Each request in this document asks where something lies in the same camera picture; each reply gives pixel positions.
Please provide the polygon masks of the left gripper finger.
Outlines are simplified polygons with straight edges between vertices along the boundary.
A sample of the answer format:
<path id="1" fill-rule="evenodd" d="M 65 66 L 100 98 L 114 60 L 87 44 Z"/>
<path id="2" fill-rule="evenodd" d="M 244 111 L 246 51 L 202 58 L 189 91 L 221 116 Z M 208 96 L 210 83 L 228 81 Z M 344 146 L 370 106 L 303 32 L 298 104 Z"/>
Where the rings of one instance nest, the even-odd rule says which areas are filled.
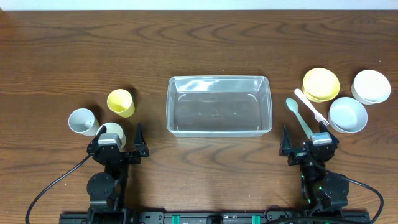
<path id="1" fill-rule="evenodd" d="M 107 128 L 105 125 L 100 126 L 99 129 L 97 130 L 97 135 L 100 136 L 101 134 L 106 133 L 106 130 Z"/>
<path id="2" fill-rule="evenodd" d="M 136 135 L 134 137 L 134 146 L 136 149 L 145 149 L 147 147 L 147 144 L 143 137 L 141 123 L 137 124 Z"/>

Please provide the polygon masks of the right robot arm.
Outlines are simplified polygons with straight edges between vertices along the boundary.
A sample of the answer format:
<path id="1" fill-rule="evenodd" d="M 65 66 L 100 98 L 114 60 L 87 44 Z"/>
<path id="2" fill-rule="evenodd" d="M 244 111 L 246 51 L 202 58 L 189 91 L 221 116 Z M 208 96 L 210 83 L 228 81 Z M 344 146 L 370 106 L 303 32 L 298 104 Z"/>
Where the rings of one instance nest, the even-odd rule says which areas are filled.
<path id="1" fill-rule="evenodd" d="M 302 194 L 310 204 L 304 211 L 306 216 L 337 213 L 342 217 L 342 208 L 348 204 L 349 183 L 325 169 L 325 162 L 335 155 L 340 142 L 324 124 L 319 124 L 319 129 L 302 147 L 292 147 L 284 127 L 279 155 L 287 157 L 288 165 L 300 166 Z"/>

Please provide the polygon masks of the grey plastic cup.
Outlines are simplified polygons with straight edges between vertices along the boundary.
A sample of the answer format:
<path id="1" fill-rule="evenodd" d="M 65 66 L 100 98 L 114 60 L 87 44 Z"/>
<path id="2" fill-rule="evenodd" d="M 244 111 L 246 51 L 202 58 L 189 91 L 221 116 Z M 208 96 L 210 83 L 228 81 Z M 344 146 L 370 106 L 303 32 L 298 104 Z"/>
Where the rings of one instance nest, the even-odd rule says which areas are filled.
<path id="1" fill-rule="evenodd" d="M 95 136 L 100 124 L 93 112 L 86 108 L 78 108 L 73 111 L 68 119 L 69 128 L 84 136 Z"/>

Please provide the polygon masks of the cream plastic cup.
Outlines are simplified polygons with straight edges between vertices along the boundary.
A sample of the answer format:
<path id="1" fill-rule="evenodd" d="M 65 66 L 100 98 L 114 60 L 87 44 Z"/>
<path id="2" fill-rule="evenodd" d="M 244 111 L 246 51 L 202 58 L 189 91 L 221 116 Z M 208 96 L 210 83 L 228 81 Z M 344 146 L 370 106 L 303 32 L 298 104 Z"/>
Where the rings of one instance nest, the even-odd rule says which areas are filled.
<path id="1" fill-rule="evenodd" d="M 98 129 L 97 129 L 97 134 L 99 133 L 100 129 L 106 126 L 106 132 L 107 133 L 116 133 L 118 134 L 120 140 L 121 140 L 121 148 L 123 148 L 126 143 L 127 143 L 127 139 L 126 139 L 126 135 L 124 133 L 123 128 L 118 124 L 118 123 L 105 123 L 103 125 L 101 125 Z"/>

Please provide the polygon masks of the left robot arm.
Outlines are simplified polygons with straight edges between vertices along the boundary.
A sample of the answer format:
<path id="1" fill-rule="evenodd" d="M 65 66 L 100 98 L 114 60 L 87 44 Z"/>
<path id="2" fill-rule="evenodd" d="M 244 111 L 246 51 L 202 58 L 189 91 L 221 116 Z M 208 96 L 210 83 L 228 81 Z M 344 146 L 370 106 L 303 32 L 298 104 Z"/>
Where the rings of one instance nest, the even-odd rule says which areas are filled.
<path id="1" fill-rule="evenodd" d="M 129 166 L 140 164 L 141 158 L 149 155 L 140 124 L 137 125 L 134 146 L 135 151 L 122 151 L 118 135 L 108 133 L 106 127 L 102 127 L 89 143 L 86 152 L 104 166 L 104 172 L 93 175 L 87 183 L 90 207 L 83 223 L 139 222 L 137 212 L 124 206 L 124 196 Z"/>

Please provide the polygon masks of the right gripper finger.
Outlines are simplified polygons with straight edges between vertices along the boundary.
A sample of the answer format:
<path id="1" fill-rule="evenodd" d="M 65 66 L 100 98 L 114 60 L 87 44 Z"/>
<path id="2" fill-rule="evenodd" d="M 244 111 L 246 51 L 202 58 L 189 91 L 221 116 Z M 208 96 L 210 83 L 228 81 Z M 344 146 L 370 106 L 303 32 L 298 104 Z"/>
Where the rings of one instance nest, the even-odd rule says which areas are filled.
<path id="1" fill-rule="evenodd" d="M 321 133 L 331 134 L 330 130 L 328 129 L 328 126 L 325 125 L 324 122 L 322 121 L 319 122 L 319 130 Z"/>
<path id="2" fill-rule="evenodd" d="M 282 140 L 280 143 L 280 150 L 286 150 L 286 149 L 290 149 L 290 142 L 289 142 L 287 128 L 286 126 L 284 126 L 282 130 Z"/>

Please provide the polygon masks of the yellow plastic cup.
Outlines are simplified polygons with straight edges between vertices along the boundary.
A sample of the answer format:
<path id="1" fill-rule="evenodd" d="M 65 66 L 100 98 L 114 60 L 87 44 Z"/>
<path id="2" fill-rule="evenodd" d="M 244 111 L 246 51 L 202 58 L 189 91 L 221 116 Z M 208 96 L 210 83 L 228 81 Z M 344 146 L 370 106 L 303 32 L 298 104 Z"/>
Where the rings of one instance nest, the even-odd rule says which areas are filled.
<path id="1" fill-rule="evenodd" d="M 123 118 L 128 118 L 135 112 L 132 95 L 124 89 L 113 90 L 107 97 L 107 106 Z"/>

